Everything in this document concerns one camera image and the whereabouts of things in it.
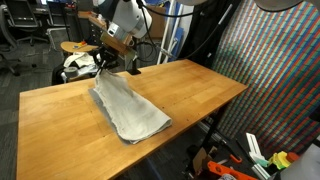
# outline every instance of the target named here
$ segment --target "office chair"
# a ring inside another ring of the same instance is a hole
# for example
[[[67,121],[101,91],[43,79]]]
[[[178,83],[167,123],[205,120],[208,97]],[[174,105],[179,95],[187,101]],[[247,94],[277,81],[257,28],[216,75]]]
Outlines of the office chair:
[[[7,59],[4,54],[13,52],[17,49],[17,41],[10,34],[6,18],[4,15],[5,5],[0,6],[0,62],[4,64],[4,67],[9,69],[13,75],[19,76],[20,73],[13,68],[13,63],[15,65],[22,64],[20,59]]]
[[[49,12],[48,25],[53,27],[47,29],[47,34],[54,50],[58,51],[55,45],[57,40],[60,40],[60,43],[65,41],[61,37],[53,38],[52,32],[54,31],[65,31],[69,41],[80,42],[83,40],[77,12],[71,8],[66,8],[65,3],[61,2],[47,1],[47,6]]]
[[[29,37],[18,39],[17,42],[30,40],[30,45],[34,45],[35,40],[48,42],[47,39],[36,37],[33,35],[35,31],[41,28],[41,21],[38,21],[31,9],[27,0],[5,0],[7,5],[10,20],[8,20],[11,27],[18,28],[22,31],[28,32]]]

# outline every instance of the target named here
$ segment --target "wall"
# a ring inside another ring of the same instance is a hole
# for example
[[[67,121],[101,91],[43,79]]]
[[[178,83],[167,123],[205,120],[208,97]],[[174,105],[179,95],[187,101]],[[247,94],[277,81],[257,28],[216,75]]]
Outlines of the wall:
[[[219,129],[256,134],[272,150],[300,152],[320,133],[320,12],[309,3],[268,13],[243,0],[220,42],[213,70],[249,86]]]

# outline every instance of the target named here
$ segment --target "black table leg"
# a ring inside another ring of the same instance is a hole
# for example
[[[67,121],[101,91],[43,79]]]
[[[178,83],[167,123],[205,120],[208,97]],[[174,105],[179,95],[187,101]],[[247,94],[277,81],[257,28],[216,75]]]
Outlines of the black table leg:
[[[217,126],[218,126],[218,124],[219,124],[219,122],[220,122],[220,120],[221,120],[224,112],[226,111],[226,109],[227,109],[227,107],[228,107],[228,104],[229,104],[229,103],[223,105],[223,106],[219,109],[219,111],[218,111],[217,114],[212,113],[212,114],[209,115],[209,117],[211,117],[211,118],[213,119],[213,122],[212,122],[212,124],[211,124],[211,126],[210,126],[209,131],[207,132],[206,137],[205,137],[204,140],[202,141],[202,144],[201,144],[200,147],[204,147],[204,146],[206,146],[206,145],[208,144],[208,142],[209,142],[209,140],[210,140],[213,132],[217,129]]]

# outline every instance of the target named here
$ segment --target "table top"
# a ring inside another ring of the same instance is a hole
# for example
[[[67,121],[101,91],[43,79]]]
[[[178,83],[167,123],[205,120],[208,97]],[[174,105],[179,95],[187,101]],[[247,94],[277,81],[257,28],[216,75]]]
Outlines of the table top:
[[[89,95],[94,79],[20,94],[17,179],[111,179],[173,140],[247,87],[192,61],[118,73],[172,118],[172,126],[125,145]]]
[[[91,11],[78,11],[78,17],[82,19],[88,19],[92,16]]]
[[[98,18],[95,18],[93,16],[88,16],[88,20],[91,21],[96,26],[98,26],[99,28],[101,28],[101,29],[103,29],[105,31],[107,30],[106,21],[101,21]]]
[[[92,46],[92,45],[86,45],[83,47],[80,47],[78,49],[73,48],[76,46],[79,42],[70,42],[70,41],[64,41],[60,44],[61,48],[64,51],[67,51],[69,53],[74,53],[74,52],[89,52],[93,49],[98,48],[98,46]]]

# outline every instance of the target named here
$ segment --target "towel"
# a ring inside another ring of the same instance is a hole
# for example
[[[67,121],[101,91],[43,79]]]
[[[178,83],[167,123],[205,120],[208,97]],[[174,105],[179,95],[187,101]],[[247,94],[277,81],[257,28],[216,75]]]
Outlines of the towel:
[[[86,53],[86,52],[75,52],[75,53],[73,53],[73,55],[69,56],[65,60],[63,66],[64,67],[69,67],[70,64],[73,61],[75,61],[80,68],[84,67],[84,66],[88,66],[88,65],[94,64],[93,57],[90,56],[88,53]]]
[[[169,116],[131,90],[124,77],[103,70],[95,82],[94,90],[122,139],[135,144],[172,124]]]

